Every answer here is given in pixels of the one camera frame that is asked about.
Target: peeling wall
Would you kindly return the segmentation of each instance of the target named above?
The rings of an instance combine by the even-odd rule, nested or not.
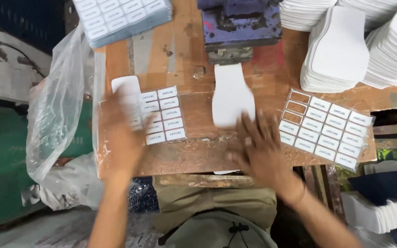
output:
[[[3,32],[0,32],[0,42],[23,51],[40,68],[42,74],[48,75],[52,62],[50,55]],[[24,55],[0,45],[0,99],[27,103],[30,88],[42,79]]]

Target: dark blue panel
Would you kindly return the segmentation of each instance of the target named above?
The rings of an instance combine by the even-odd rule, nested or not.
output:
[[[0,0],[0,31],[51,54],[65,37],[63,0]]]

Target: person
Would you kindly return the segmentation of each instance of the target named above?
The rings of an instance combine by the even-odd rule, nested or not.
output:
[[[123,248],[128,216],[128,184],[145,156],[144,132],[132,132],[119,94],[101,105],[113,166],[91,233],[90,248]],[[160,205],[157,230],[173,247],[276,248],[268,230],[276,215],[276,196],[301,218],[323,248],[360,248],[360,241],[306,188],[288,167],[276,119],[269,128],[262,110],[256,121],[246,113],[236,131],[243,150],[227,158],[251,175],[262,189],[205,189],[154,185]]]

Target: wooden table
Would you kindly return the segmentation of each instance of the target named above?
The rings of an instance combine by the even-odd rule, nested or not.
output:
[[[105,92],[111,80],[137,75],[142,91],[177,85],[183,106],[187,140],[150,146],[136,176],[197,173],[238,169],[224,160],[224,151],[236,145],[234,130],[218,129],[212,121],[213,65],[204,51],[200,11],[195,0],[173,0],[172,22],[128,40],[97,49],[105,55]],[[254,58],[243,63],[247,85],[255,104],[267,116],[280,114],[291,88],[300,89],[300,71],[307,52],[309,33],[283,28],[283,39],[275,46],[254,48]],[[397,108],[397,87],[378,90],[364,84],[343,93],[317,97],[360,111]],[[107,143],[99,130],[99,147]],[[376,159],[374,138],[359,161]],[[285,148],[289,166],[329,164],[329,161],[292,148]],[[110,166],[107,152],[98,153],[99,176]]]

